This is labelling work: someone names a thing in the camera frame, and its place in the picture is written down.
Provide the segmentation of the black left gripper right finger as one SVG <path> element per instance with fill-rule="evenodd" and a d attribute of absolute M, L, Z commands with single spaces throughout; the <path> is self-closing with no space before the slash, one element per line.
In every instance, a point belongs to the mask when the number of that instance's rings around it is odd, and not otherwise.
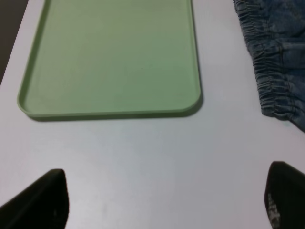
<path fill-rule="evenodd" d="M 268 171 L 264 204 L 273 229 L 304 229 L 304 173 L 283 161 L 274 161 Z"/>

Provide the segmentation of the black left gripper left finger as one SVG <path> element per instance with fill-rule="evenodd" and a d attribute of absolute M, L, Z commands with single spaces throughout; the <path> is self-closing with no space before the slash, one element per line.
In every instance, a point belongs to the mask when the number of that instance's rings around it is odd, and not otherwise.
<path fill-rule="evenodd" d="M 63 229 L 69 194 L 63 169 L 52 169 L 0 208 L 2 229 Z"/>

